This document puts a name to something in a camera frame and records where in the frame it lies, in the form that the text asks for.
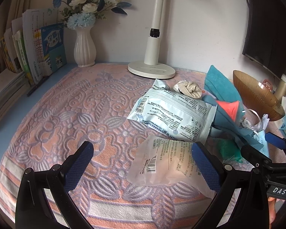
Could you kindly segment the person hand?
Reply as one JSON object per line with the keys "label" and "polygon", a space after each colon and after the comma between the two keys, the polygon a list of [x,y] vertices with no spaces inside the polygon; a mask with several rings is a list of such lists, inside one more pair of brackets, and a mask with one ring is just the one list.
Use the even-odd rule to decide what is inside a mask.
{"label": "person hand", "polygon": [[272,223],[274,222],[275,217],[276,217],[275,203],[276,203],[276,198],[268,197],[268,205],[269,205],[269,228],[271,228]]}

